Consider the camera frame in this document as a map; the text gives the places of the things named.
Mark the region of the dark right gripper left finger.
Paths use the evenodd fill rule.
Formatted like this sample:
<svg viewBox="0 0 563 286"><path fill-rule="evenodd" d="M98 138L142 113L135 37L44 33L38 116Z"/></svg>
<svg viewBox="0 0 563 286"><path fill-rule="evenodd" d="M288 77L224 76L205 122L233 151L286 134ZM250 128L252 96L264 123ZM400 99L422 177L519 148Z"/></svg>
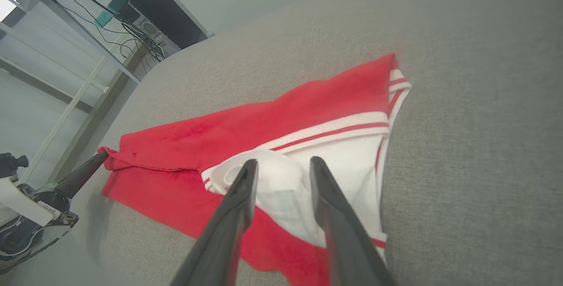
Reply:
<svg viewBox="0 0 563 286"><path fill-rule="evenodd" d="M181 264L172 286L234 286L242 236L251 226L259 164L247 160L203 233Z"/></svg>

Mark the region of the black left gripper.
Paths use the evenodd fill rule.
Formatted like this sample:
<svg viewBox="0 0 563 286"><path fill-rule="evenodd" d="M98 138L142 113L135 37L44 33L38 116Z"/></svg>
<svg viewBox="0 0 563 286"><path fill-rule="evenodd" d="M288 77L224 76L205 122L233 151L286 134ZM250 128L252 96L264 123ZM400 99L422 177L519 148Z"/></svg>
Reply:
<svg viewBox="0 0 563 286"><path fill-rule="evenodd" d="M73 170L55 188L36 191L28 184L18 189L54 217L40 226L22 215L13 215L1 224L1 272L8 273L16 266L45 251L72 230L79 216L70 211L71 198L86 184L109 157L102 150Z"/></svg>

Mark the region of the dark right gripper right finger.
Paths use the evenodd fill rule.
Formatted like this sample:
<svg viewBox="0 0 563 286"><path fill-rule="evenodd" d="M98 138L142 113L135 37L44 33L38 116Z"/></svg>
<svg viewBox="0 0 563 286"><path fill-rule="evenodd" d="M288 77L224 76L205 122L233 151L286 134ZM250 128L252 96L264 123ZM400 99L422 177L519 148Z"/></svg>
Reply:
<svg viewBox="0 0 563 286"><path fill-rule="evenodd" d="M310 160L312 208L324 231L332 286L394 286L392 275L326 162Z"/></svg>

